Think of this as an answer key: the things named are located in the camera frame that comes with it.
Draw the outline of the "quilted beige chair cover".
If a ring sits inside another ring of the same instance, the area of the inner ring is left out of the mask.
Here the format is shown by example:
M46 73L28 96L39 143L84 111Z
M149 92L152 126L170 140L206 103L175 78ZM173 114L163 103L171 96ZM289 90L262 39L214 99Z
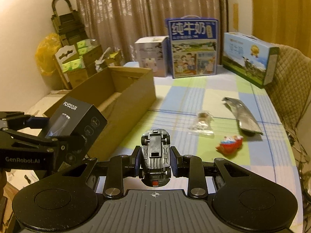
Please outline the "quilted beige chair cover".
M310 106L310 58L296 48L277 47L275 74L265 90L282 124L294 130Z

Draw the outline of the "bag of cotton swabs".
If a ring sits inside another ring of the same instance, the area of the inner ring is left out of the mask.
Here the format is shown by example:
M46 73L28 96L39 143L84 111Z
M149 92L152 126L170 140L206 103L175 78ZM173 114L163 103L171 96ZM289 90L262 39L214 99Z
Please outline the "bag of cotton swabs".
M197 114L195 121L189 127L192 134L202 136L213 136L214 132L211 127L213 117L208 111L201 111Z

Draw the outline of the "stacked tissue cartons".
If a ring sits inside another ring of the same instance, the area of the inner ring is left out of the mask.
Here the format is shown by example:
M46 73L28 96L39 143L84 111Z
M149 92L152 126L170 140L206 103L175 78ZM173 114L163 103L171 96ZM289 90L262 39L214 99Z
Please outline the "stacked tissue cartons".
M76 88L88 78L109 66L122 66L120 50L102 49L94 39L66 45L54 54L56 69L67 90Z

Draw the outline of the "brown cardboard box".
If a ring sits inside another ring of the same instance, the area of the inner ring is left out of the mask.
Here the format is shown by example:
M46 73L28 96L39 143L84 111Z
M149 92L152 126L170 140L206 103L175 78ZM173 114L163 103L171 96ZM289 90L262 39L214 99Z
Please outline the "brown cardboard box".
M69 97L93 104L107 125L88 152L108 159L156 100L153 71L140 67L107 67L71 90Z

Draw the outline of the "silver foil pouch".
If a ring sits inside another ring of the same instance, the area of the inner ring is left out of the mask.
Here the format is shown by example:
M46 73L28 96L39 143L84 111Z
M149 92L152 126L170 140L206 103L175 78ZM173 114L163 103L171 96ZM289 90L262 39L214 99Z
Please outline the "silver foil pouch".
M248 136L263 135L257 120L240 99L224 97L222 101L230 109L244 134Z

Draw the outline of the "white appliance box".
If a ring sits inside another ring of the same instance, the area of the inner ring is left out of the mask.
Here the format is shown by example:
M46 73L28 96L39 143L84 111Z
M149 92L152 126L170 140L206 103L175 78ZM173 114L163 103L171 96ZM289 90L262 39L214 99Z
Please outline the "white appliance box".
M139 66L149 68L154 77L166 77L169 67L168 36L142 37L135 42Z

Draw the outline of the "checked bed sheet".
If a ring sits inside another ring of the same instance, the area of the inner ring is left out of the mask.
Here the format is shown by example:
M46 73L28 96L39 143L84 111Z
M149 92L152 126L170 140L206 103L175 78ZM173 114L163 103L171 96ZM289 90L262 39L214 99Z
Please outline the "checked bed sheet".
M257 120L263 135L244 136L242 148L229 160L289 189L301 203L301 187L286 131L265 90L219 66L212 76L154 79L156 102L122 140L114 155L131 154L141 135L163 128L179 153L199 156L209 162L225 136L240 133L237 121L223 103L224 97L240 99ZM213 119L213 136L192 134L189 127L197 114L208 111Z

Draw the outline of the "black trolley frame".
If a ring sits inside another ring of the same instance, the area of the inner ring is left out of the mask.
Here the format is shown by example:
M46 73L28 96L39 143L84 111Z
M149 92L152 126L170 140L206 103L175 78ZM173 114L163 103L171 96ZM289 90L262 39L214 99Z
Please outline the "black trolley frame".
M70 12L58 15L56 9L57 1L58 0L52 1L53 15L51 17L51 21L56 33L60 37L62 45L74 45L77 42L87 38L84 24L79 17L78 11L73 9L71 2L69 0L64 0L70 9Z

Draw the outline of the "grey toy car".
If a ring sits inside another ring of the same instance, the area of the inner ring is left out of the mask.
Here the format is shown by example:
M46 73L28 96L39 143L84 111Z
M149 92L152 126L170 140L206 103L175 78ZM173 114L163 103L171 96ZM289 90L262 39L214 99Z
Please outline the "grey toy car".
M139 178L149 187L163 187L171 178L170 135L164 129L150 129L141 137L142 160Z

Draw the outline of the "blue milk carton box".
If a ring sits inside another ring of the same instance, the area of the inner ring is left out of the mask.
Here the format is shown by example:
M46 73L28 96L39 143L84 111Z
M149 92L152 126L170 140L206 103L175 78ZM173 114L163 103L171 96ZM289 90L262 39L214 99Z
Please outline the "blue milk carton box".
M172 77L215 75L219 51L218 20L200 16L166 19Z

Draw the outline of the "red white plush toy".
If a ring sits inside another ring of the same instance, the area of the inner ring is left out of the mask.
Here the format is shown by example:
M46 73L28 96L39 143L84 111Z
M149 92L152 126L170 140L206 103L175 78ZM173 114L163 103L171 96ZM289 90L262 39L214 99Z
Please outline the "red white plush toy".
M232 155L242 147L244 137L240 135L225 136L216 147L216 150L223 155Z

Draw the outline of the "light blue cow milk box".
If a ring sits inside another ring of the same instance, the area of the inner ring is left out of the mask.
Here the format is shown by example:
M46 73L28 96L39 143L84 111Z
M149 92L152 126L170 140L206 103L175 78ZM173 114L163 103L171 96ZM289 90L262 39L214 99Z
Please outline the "light blue cow milk box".
M272 82L280 48L238 32L224 34L222 65L258 88Z

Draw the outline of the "yellow plastic bag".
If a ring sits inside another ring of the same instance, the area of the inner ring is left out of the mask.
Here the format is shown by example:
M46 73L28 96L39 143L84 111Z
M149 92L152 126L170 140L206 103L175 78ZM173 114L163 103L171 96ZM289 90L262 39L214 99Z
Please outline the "yellow plastic bag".
M48 34L39 43L35 53L35 61L41 75L51 76L56 71L53 56L61 47L61 40L56 33Z

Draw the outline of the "black shaver box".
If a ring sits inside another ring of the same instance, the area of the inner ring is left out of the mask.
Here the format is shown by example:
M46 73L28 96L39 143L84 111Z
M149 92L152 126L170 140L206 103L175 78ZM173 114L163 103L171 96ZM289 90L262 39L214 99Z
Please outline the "black shaver box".
M106 118L92 104L67 97L41 130L41 138L65 142L56 153L54 172L81 162L107 125Z

